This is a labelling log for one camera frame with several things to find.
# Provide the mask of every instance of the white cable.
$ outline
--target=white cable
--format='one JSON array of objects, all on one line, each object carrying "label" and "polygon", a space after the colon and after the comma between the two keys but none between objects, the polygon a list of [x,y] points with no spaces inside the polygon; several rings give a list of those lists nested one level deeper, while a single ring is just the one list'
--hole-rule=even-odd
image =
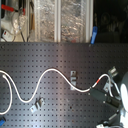
[{"label": "white cable", "polygon": [[[40,78],[39,78],[39,80],[38,80],[38,83],[37,83],[37,86],[36,86],[36,89],[35,89],[35,91],[34,91],[32,97],[31,97],[28,101],[25,101],[25,100],[21,99],[21,97],[20,97],[20,95],[19,95],[19,92],[18,92],[18,90],[17,90],[16,84],[14,83],[13,79],[11,78],[11,76],[10,76],[8,73],[6,73],[6,72],[4,72],[4,71],[2,71],[2,70],[0,70],[0,73],[3,73],[4,75],[6,75],[6,76],[10,79],[10,81],[12,82],[12,84],[13,84],[15,90],[16,90],[17,96],[18,96],[18,98],[20,99],[20,101],[23,102],[23,103],[29,103],[29,102],[31,102],[32,99],[34,98],[34,96],[35,96],[35,94],[36,94],[36,92],[37,92],[37,89],[38,89],[38,87],[39,87],[39,84],[40,84],[40,81],[41,81],[42,77],[45,75],[45,73],[47,73],[47,72],[49,72],[49,71],[55,71],[55,72],[59,73],[59,74],[66,80],[66,82],[67,82],[72,88],[74,88],[75,90],[77,90],[78,92],[84,93],[84,92],[90,91],[90,89],[91,89],[91,88],[89,88],[89,89],[86,89],[86,90],[80,90],[80,89],[74,87],[74,86],[69,82],[69,80],[68,80],[60,71],[58,71],[57,69],[51,68],[51,69],[47,69],[46,71],[44,71],[44,73],[40,76]],[[107,77],[108,77],[109,84],[110,84],[110,83],[111,83],[110,77],[109,77],[107,74],[103,74],[103,75],[98,79],[98,81],[92,86],[92,88],[94,88],[94,87],[98,84],[98,82],[99,82],[104,76],[107,76]],[[12,103],[12,89],[11,89],[11,85],[10,85],[10,83],[9,83],[8,80],[7,80],[7,82],[8,82],[8,84],[9,84],[10,93],[11,93],[11,94],[10,94],[10,97],[11,97],[11,98],[10,98],[10,104],[11,104],[11,103]],[[110,95],[113,97],[113,95],[112,95],[112,93],[111,93],[111,84],[110,84],[110,87],[109,87],[109,93],[110,93]]]},{"label": "white cable", "polygon": [[120,91],[119,91],[119,88],[118,88],[117,84],[116,83],[113,83],[113,84],[115,85],[117,93],[120,95]]},{"label": "white cable", "polygon": [[8,109],[5,112],[2,112],[2,113],[0,112],[0,115],[6,114],[10,110],[10,108],[12,106],[12,88],[11,88],[11,84],[10,84],[9,80],[7,79],[7,77],[5,75],[3,75],[3,78],[7,81],[8,85],[9,85],[9,90],[10,90],[10,103],[9,103]]},{"label": "white cable", "polygon": [[98,80],[98,82],[99,82],[103,77],[105,77],[105,76],[108,77],[108,81],[109,81],[109,94],[110,94],[111,97],[113,97],[112,91],[111,91],[111,79],[110,79],[109,75],[107,75],[107,74],[101,75],[100,78],[99,78],[99,80]]}]

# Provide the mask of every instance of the mounting hardware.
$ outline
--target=mounting hardware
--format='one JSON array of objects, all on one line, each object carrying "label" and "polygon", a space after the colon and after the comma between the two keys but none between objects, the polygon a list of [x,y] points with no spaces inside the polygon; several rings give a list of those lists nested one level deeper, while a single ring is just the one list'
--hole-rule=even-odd
[{"label": "mounting hardware", "polygon": [[3,117],[2,119],[0,119],[0,126],[2,126],[5,123],[5,118]]},{"label": "mounting hardware", "polygon": [[109,76],[110,76],[111,78],[113,78],[113,77],[115,77],[115,76],[118,75],[118,72],[117,72],[116,68],[113,67],[112,69],[110,69],[110,70],[108,71],[108,74],[109,74]]},{"label": "mounting hardware", "polygon": [[71,83],[76,87],[76,71],[71,71],[70,73],[70,81]]},{"label": "mounting hardware", "polygon": [[105,92],[108,92],[108,91],[109,91],[109,81],[106,82],[106,84],[105,84],[103,90],[104,90]]},{"label": "mounting hardware", "polygon": [[35,105],[33,105],[33,106],[30,108],[31,112],[32,112],[32,113],[35,113],[36,111],[38,111],[38,110],[42,107],[43,104],[44,104],[44,99],[41,98],[39,101],[37,101],[37,102],[35,103]]}]

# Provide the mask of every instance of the white object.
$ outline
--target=white object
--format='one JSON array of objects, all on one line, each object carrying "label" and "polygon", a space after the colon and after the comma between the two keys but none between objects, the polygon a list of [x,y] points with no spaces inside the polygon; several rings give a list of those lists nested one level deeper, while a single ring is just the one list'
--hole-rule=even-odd
[{"label": "white object", "polygon": [[[37,83],[37,86],[36,86],[36,89],[35,89],[35,91],[34,91],[32,97],[31,97],[29,100],[25,101],[25,100],[21,99],[20,94],[19,94],[19,92],[18,92],[18,90],[17,90],[16,84],[14,83],[13,79],[11,78],[11,76],[10,76],[8,73],[6,73],[6,72],[0,70],[0,73],[3,73],[3,74],[4,74],[4,75],[3,75],[3,78],[7,81],[8,85],[9,85],[9,88],[10,88],[10,104],[9,104],[9,107],[8,107],[8,109],[7,109],[5,112],[0,112],[0,115],[6,114],[6,113],[10,110],[10,108],[11,108],[11,104],[12,104],[12,89],[11,89],[11,84],[10,84],[9,80],[12,82],[12,84],[13,84],[15,90],[16,90],[17,96],[18,96],[18,98],[20,99],[20,101],[23,102],[23,103],[29,103],[29,102],[31,102],[32,99],[34,98],[34,96],[35,96],[35,94],[36,94],[36,92],[37,92],[37,89],[38,89],[38,87],[39,87],[39,84],[40,84],[40,82],[41,82],[41,79],[42,79],[43,76],[44,76],[47,72],[49,72],[49,71],[55,71],[55,72],[59,73],[59,74],[66,80],[66,82],[67,82],[72,88],[74,88],[75,90],[77,90],[78,92],[85,93],[85,92],[90,91],[90,88],[89,88],[89,89],[86,89],[86,90],[80,90],[80,89],[74,87],[74,86],[69,82],[69,80],[68,80],[60,71],[58,71],[57,69],[51,68],[51,69],[47,69],[46,71],[44,71],[44,73],[40,76],[40,78],[39,78],[39,80],[38,80],[38,83]],[[98,82],[99,82],[103,77],[105,77],[105,76],[108,77],[109,83],[111,83],[110,77],[109,77],[107,74],[103,74],[103,75],[101,75],[101,77],[98,79],[98,81],[92,86],[92,88],[94,88],[94,87],[98,84]]]},{"label": "white object", "polygon": [[11,35],[8,31],[4,30],[2,37],[7,41],[7,42],[12,42],[14,39],[14,36]]},{"label": "white object", "polygon": [[121,98],[122,98],[124,108],[128,112],[128,90],[124,83],[121,85],[120,90],[121,90]]}]

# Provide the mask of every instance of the black object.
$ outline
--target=black object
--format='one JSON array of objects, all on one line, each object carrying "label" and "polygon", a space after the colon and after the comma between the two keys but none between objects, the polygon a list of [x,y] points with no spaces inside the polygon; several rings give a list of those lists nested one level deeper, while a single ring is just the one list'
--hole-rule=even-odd
[{"label": "black object", "polygon": [[22,8],[22,2],[23,0],[19,0],[19,10]]},{"label": "black object", "polygon": [[128,43],[128,19],[124,23],[120,40],[121,40],[121,43]]},{"label": "black object", "polygon": [[[2,5],[2,4],[5,5],[5,4],[6,4],[6,0],[1,0],[1,5]],[[1,10],[1,18],[4,18],[4,15],[5,15],[5,10],[2,9],[2,10]]]},{"label": "black object", "polygon": [[109,105],[114,109],[119,109],[121,102],[114,97],[108,96],[106,93],[92,88],[89,94],[100,102]]}]

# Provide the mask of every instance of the metal bracket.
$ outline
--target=metal bracket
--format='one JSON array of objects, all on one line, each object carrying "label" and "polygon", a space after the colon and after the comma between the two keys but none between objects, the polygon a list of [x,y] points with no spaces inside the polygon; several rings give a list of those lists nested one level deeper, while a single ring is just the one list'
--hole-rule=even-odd
[{"label": "metal bracket", "polygon": [[76,87],[76,74],[77,74],[77,72],[76,71],[71,71],[71,73],[70,73],[70,81],[71,81],[71,83]]},{"label": "metal bracket", "polygon": [[32,113],[35,113],[36,111],[38,111],[38,110],[42,107],[43,104],[44,104],[44,99],[41,98],[39,101],[37,101],[37,102],[35,103],[35,105],[33,105],[33,106],[30,108],[31,112],[32,112]]},{"label": "metal bracket", "polygon": [[106,82],[106,84],[105,84],[103,90],[104,90],[105,92],[108,92],[108,91],[109,91],[109,81]]}]

